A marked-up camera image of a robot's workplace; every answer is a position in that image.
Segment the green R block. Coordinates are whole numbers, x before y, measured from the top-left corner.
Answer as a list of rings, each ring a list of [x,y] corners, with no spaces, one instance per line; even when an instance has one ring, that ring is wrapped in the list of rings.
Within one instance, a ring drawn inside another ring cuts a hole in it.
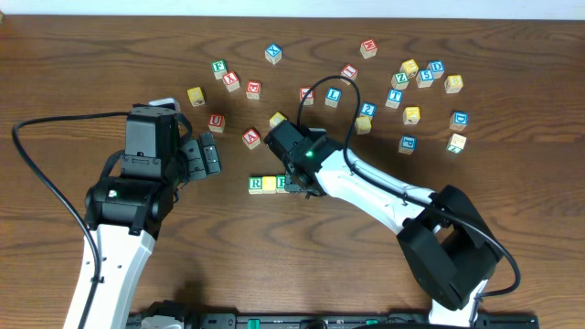
[[[262,194],[262,178],[261,177],[250,177],[248,182],[248,191],[250,194]]]

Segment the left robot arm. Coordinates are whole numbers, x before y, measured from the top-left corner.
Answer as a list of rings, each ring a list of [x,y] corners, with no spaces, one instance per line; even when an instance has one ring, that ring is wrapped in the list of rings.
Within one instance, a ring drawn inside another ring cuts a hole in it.
[[[80,276],[68,328],[123,328],[136,285],[179,190],[221,171],[212,133],[180,133],[188,119],[172,98],[135,104],[126,142],[86,195]]]

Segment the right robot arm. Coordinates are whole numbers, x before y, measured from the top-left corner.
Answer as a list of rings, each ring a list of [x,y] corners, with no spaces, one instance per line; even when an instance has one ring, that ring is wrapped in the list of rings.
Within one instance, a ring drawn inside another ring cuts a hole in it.
[[[310,196],[342,199],[388,227],[419,286],[431,324],[473,327],[482,292],[504,253],[470,199],[404,183],[364,162],[323,129],[281,122],[264,142]]]

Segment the blue T block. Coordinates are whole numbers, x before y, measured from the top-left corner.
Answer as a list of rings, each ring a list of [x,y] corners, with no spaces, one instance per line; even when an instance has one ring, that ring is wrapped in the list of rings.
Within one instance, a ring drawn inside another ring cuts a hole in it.
[[[401,90],[390,89],[386,100],[386,107],[397,109],[402,102],[403,92]]]

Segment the green B block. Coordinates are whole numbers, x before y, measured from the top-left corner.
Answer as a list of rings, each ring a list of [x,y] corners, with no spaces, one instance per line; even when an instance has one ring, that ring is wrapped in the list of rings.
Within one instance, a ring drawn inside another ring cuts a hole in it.
[[[285,175],[277,175],[276,176],[276,191],[278,193],[286,193],[286,176]]]

